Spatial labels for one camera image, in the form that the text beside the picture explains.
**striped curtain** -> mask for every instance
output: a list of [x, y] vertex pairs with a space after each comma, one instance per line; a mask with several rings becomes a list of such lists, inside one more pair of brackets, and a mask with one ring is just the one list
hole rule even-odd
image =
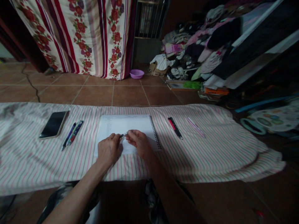
[[12, 0], [12, 3], [56, 71], [122, 80], [131, 63], [130, 17], [132, 24], [132, 18], [135, 20], [131, 15], [132, 1]]

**pen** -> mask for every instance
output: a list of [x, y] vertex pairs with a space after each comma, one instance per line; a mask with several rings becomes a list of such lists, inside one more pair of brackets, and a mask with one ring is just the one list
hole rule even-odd
[[72, 132], [73, 132], [75, 126], [76, 126], [76, 123], [73, 124], [71, 131], [69, 132], [69, 134], [68, 134], [68, 136], [67, 136], [65, 142], [64, 142], [63, 145], [62, 145], [62, 149], [61, 149], [61, 151], [63, 151], [64, 148], [66, 147], [66, 143], [68, 142], [68, 139], [69, 139], [69, 137], [71, 136], [71, 134], [72, 134]]
[[80, 130], [80, 128], [81, 128], [81, 126], [82, 126], [82, 124], [83, 124], [83, 121], [80, 121], [80, 122], [79, 122], [79, 125], [78, 125], [78, 127], [77, 127], [77, 129], [75, 130], [75, 132], [74, 132], [74, 134], [73, 134], [73, 136], [72, 136], [72, 138], [71, 138], [71, 141], [70, 141], [69, 145], [71, 145], [71, 144], [73, 143], [75, 137], [76, 137], [77, 134], [78, 134], [78, 131]]
[[202, 132], [201, 129], [191, 120], [191, 118], [187, 118], [187, 121], [199, 132], [200, 136], [206, 138], [205, 134]]
[[173, 118], [172, 118], [172, 117], [168, 118], [168, 121], [169, 121], [170, 125], [172, 126], [172, 128], [173, 128], [174, 132], [176, 133], [176, 135], [177, 135], [180, 139], [183, 140], [183, 137], [182, 137], [180, 131], [178, 130], [178, 127], [176, 126], [176, 124], [175, 124]]
[[79, 122], [77, 123], [77, 125], [76, 125], [75, 128], [73, 129], [73, 131], [72, 131], [72, 133], [71, 133], [71, 135], [70, 135], [70, 137], [69, 137], [69, 139], [68, 139], [68, 141], [67, 141], [67, 143], [66, 143], [67, 146], [70, 145], [71, 139], [72, 139], [72, 137], [73, 137], [75, 131], [77, 130], [77, 127], [78, 127], [78, 126], [79, 126]]

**tile floor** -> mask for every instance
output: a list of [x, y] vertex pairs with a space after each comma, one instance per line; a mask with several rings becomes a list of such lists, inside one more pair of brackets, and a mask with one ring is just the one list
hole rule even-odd
[[[35, 90], [21, 74], [23, 64], [0, 64], [0, 102], [37, 102]], [[28, 64], [25, 73], [38, 89], [42, 103], [94, 106], [162, 106], [210, 103], [196, 92], [172, 92], [158, 77], [111, 81], [76, 74], [45, 76]], [[261, 139], [281, 150], [280, 138]], [[143, 181], [100, 184], [103, 192], [103, 223], [149, 223], [148, 209], [140, 204]], [[207, 223], [259, 223], [253, 208], [264, 213], [262, 223], [298, 223], [299, 165], [288, 163], [284, 171], [265, 179], [244, 183], [185, 184]], [[35, 192], [18, 208], [11, 223], [36, 223], [50, 194], [55, 189]]]
[[[38, 102], [36, 91], [21, 73], [24, 64], [7, 64], [0, 66], [0, 102]], [[127, 78], [113, 81], [70, 73], [44, 75], [36, 72], [31, 65], [27, 66], [25, 73], [38, 89], [42, 103], [93, 106], [213, 104], [199, 98], [197, 92], [173, 92], [165, 85], [163, 78], [150, 75], [140, 80]]]

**smartphone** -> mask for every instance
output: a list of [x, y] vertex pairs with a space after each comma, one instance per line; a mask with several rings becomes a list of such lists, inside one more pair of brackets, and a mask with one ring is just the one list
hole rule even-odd
[[68, 113], [69, 111], [52, 113], [39, 138], [45, 139], [59, 136]]

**spiral notebook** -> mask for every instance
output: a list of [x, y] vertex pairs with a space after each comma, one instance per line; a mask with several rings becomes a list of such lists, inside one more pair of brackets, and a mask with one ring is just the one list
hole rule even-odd
[[[128, 130], [132, 129], [136, 129], [145, 133], [154, 151], [161, 150], [155, 127], [149, 114], [101, 116], [100, 125], [97, 132], [97, 142], [109, 137], [112, 133], [124, 134]], [[129, 144], [125, 137], [122, 138], [121, 146], [123, 147], [123, 155], [137, 153], [137, 149]], [[93, 156], [98, 156], [97, 144]]]

